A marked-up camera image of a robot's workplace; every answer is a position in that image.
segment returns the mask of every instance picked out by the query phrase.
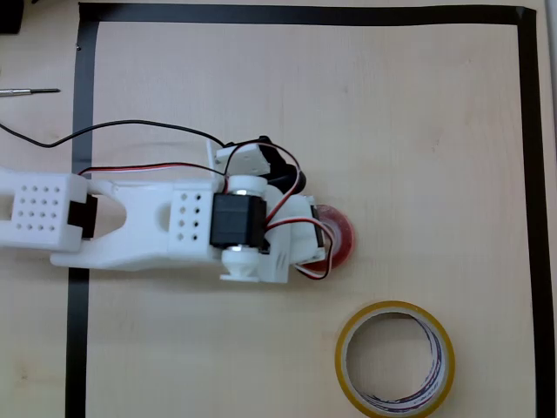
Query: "black tape line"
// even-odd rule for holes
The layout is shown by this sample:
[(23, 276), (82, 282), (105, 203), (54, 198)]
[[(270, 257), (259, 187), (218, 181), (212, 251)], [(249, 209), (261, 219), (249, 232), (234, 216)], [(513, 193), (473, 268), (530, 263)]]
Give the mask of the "black tape line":
[(422, 24), (517, 24), (513, 6), (313, 7), (239, 4), (81, 3), (80, 16), (93, 22), (196, 24), (313, 24), (412, 26)]
[[(73, 97), (74, 131), (93, 125), (97, 33), (98, 22), (87, 20), (79, 22)], [(87, 132), (71, 143), (72, 172), (80, 172), (84, 168), (91, 167), (93, 132)]]
[(536, 409), (538, 417), (555, 417), (554, 307), (547, 230), (535, 11), (523, 10), (518, 26), (518, 38), (522, 149), (534, 318)]
[[(73, 130), (93, 125), (95, 49), (98, 22), (80, 21), (77, 32), (74, 78)], [(71, 170), (91, 166), (92, 132), (71, 142)], [(89, 321), (89, 270), (68, 272), (68, 313), (66, 331), (66, 418), (85, 418), (87, 396), (87, 332)]]
[(87, 396), (89, 270), (71, 268), (66, 340), (66, 418), (84, 418)]
[[(536, 416), (555, 417), (553, 294), (541, 135), (536, 12), (524, 7), (452, 5), (343, 8), (219, 4), (81, 3), (74, 97), (74, 129), (92, 125), (95, 47), (99, 22), (197, 24), (304, 24), (413, 26), (424, 24), (516, 25), (520, 59), (520, 105), (524, 152), (528, 248), (532, 282)], [(91, 138), (74, 143), (73, 172), (91, 165)], [(85, 415), (89, 271), (70, 270), (66, 417)]]

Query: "robotic arm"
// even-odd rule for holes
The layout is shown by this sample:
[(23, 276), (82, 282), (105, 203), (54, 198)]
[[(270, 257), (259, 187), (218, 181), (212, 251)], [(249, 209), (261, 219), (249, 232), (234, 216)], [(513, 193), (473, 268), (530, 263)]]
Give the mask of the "robotic arm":
[[(51, 251), (55, 266), (137, 271), (221, 263), (223, 280), (286, 283), (290, 265), (325, 258), (322, 231), (309, 222), (270, 229), (265, 219), (285, 195), (270, 184), (269, 154), (257, 144), (234, 148), (214, 152), (208, 145), (211, 163), (229, 166), (226, 182), (95, 180), (0, 168), (0, 199), (13, 199), (0, 212), (0, 246)], [(126, 220), (94, 238), (98, 195), (122, 205)], [(313, 197), (294, 194), (271, 222), (317, 219), (314, 205)]]

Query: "wooden table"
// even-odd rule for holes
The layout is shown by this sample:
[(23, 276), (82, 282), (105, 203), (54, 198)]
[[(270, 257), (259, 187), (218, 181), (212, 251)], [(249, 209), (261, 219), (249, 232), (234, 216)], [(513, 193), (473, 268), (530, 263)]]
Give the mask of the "wooden table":
[[(451, 336), (456, 377), (434, 416), (550, 416), (557, 177), (546, 14), (541, 0), (512, 5), (537, 17), (522, 26), (354, 26), (365, 13), (333, 25), (100, 22), (94, 85), (81, 80), (76, 94), (76, 54), (91, 57), (91, 44), (76, 51), (77, 2), (28, 5), (22, 32), (0, 37), (0, 88), (62, 93), (3, 98), (0, 123), (44, 142), (88, 119), (188, 125), (225, 142), (268, 135), (299, 158), (305, 192), (348, 215), (358, 247), (326, 280), (292, 272), (284, 286), (223, 282), (206, 269), (73, 272), (68, 286), (48, 254), (3, 249), (0, 416), (362, 416), (339, 388), (333, 351), (346, 319), (378, 300), (421, 306)], [(90, 162), (76, 151), (86, 141), (43, 150), (0, 131), (0, 165), (68, 172), (72, 157), (74, 169)], [(179, 132), (123, 126), (96, 131), (89, 158), (203, 163), (204, 148)], [(123, 221), (101, 200), (97, 234)], [(401, 343), (420, 350), (412, 327), (369, 334), (395, 349), (384, 363), (358, 351), (363, 385), (420, 384), (419, 364), (384, 367), (401, 361)]]

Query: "wire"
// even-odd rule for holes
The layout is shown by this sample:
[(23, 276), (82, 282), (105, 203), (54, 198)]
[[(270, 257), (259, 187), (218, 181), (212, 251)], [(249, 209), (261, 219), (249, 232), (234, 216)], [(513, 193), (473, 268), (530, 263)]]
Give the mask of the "wire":
[(159, 128), (174, 129), (174, 130), (177, 130), (177, 131), (184, 131), (184, 132), (192, 133), (194, 135), (199, 135), (200, 137), (204, 137), (204, 138), (209, 139), (210, 141), (214, 142), (215, 144), (218, 144), (218, 145), (223, 146), (223, 147), (225, 146), (225, 143), (223, 141), (221, 141), (220, 139), (215, 138), (212, 135), (210, 135), (206, 132), (203, 132), (203, 131), (198, 131), (196, 129), (188, 128), (186, 126), (169, 125), (169, 124), (163, 124), (163, 123), (160, 123), (160, 122), (153, 122), (153, 121), (150, 121), (150, 120), (141, 120), (141, 119), (114, 120), (112, 122), (104, 122), (102, 124), (89, 126), (87, 128), (83, 128), (80, 131), (73, 132), (71, 135), (68, 135), (67, 137), (59, 139), (58, 141), (53, 142), (51, 144), (45, 144), (43, 142), (38, 142), (35, 139), (26, 137), (22, 133), (12, 131), (10, 128), (8, 128), (7, 126), (4, 126), (2, 124), (0, 124), (0, 129), (3, 129), (6, 132), (8, 132), (9, 134), (11, 134), (15, 137), (18, 137), (20, 139), (23, 139), (24, 141), (27, 141), (27, 142), (29, 142), (33, 145), (40, 146), (41, 148), (54, 148), (54, 147), (59, 146), (59, 145), (65, 143), (65, 142), (68, 142), (71, 139), (74, 139), (75, 137), (78, 137), (79, 135), (83, 135), (84, 133), (95, 131), (96, 129), (100, 129), (100, 128), (105, 128), (107, 126), (116, 126), (116, 125), (149, 125), (149, 126), (156, 126), (156, 127), (159, 127)]
[(314, 224), (315, 226), (319, 227), (325, 233), (327, 238), (331, 241), (329, 245), (329, 250), (327, 251), (327, 256), (326, 256), (327, 267), (324, 273), (317, 273), (314, 272), (313, 270), (310, 270), (309, 268), (302, 267), (299, 265), (295, 266), (296, 269), (302, 274), (304, 274), (305, 277), (308, 277), (312, 280), (322, 280), (325, 277), (327, 277), (327, 275), (332, 270), (332, 249), (334, 247), (334, 241), (335, 241), (334, 233), (329, 229), (327, 225), (325, 225), (323, 222), (319, 222), (314, 218), (292, 217), (292, 218), (283, 218), (281, 220), (278, 220), (277, 222), (273, 222), (272, 224), (267, 225), (266, 231), (271, 231), (271, 229), (276, 228), (277, 226), (282, 226), (286, 224), (296, 224), (299, 222), (309, 222), (311, 224)]
[(145, 172), (151, 170), (165, 170), (167, 168), (176, 168), (176, 167), (199, 168), (201, 170), (214, 172), (215, 174), (224, 176), (222, 172), (218, 172), (217, 170), (213, 170), (212, 168), (205, 167), (204, 165), (193, 164), (193, 163), (178, 163), (178, 162), (144, 164), (144, 165), (93, 166), (93, 167), (85, 168), (77, 175), (83, 176), (87, 172)]
[(268, 225), (269, 222), (271, 222), (272, 218), (274, 218), (274, 216), (277, 214), (277, 212), (280, 210), (280, 208), (286, 203), (286, 201), (294, 194), (294, 191), (296, 190), (296, 187), (298, 187), (298, 183), (299, 183), (299, 178), (300, 178), (300, 172), (301, 172), (301, 168), (299, 166), (299, 162), (298, 160), (289, 152), (287, 151), (285, 148), (283, 148), (280, 145), (276, 145), (276, 144), (269, 144), (267, 142), (262, 142), (262, 141), (251, 141), (251, 142), (244, 142), (243, 144), (238, 145), (236, 148), (234, 148), (234, 150), (232, 150), (230, 156), (228, 157), (228, 161), (226, 161), (226, 165), (225, 165), (225, 175), (228, 175), (228, 168), (230, 167), (230, 162), (232, 161), (232, 156), (242, 147), (246, 146), (246, 145), (262, 145), (262, 146), (269, 146), (271, 148), (276, 148), (277, 150), (282, 151), (283, 153), (285, 153), (288, 157), (290, 157), (293, 161), (294, 164), (296, 165), (296, 180), (294, 180), (294, 185), (288, 190), (288, 192), (285, 193), (285, 195), (283, 196), (283, 198), (275, 205), (275, 207), (269, 212), (269, 214), (267, 215), (267, 218), (265, 219), (265, 223)]

